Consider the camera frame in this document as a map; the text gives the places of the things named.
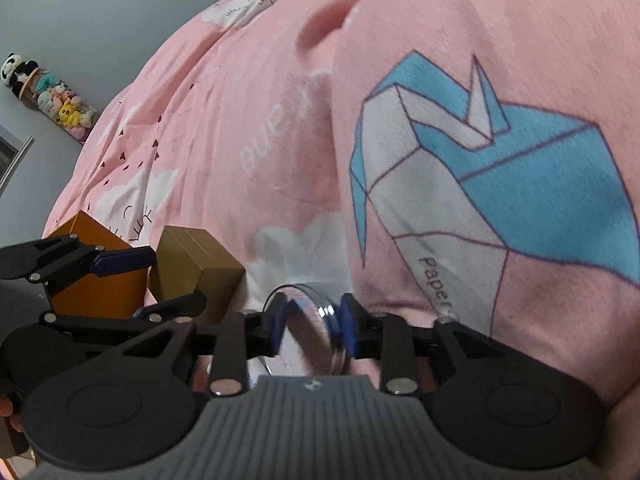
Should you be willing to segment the person's hand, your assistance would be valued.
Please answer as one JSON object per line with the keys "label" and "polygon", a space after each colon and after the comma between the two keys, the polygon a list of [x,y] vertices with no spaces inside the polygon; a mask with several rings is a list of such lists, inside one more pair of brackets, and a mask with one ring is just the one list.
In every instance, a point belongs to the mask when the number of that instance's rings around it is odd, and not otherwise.
{"label": "person's hand", "polygon": [[11,426],[17,432],[23,432],[22,416],[14,411],[12,401],[3,394],[0,396],[0,416],[9,419]]}

